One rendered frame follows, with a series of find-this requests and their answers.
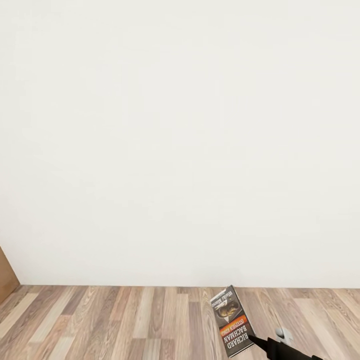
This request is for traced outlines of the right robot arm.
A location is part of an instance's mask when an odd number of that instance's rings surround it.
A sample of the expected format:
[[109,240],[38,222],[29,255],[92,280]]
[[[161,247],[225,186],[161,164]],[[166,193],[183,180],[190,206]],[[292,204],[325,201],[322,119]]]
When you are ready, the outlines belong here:
[[284,326],[277,326],[274,328],[277,339],[268,337],[267,340],[261,339],[252,335],[248,338],[258,345],[264,351],[269,360],[324,360],[316,355],[308,356],[299,350],[291,347],[291,342],[294,340],[291,331]]

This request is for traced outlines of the hardback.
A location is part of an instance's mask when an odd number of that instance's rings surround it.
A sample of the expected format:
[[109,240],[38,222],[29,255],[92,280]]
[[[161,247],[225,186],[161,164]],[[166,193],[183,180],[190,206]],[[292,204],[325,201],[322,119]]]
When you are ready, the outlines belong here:
[[257,334],[233,285],[211,298],[210,302],[228,358],[255,344],[249,335],[257,337]]

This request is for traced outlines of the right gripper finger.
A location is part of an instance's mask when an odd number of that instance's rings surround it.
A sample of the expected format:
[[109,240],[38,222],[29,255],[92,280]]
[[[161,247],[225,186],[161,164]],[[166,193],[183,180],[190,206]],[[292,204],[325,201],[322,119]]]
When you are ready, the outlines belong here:
[[252,335],[249,335],[248,338],[267,353],[267,340]]

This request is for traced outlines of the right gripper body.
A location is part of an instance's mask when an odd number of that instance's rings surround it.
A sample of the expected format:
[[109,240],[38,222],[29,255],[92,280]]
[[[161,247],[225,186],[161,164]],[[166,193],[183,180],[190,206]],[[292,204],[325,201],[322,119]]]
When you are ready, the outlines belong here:
[[275,339],[267,339],[267,358],[269,360],[298,360],[299,350]]

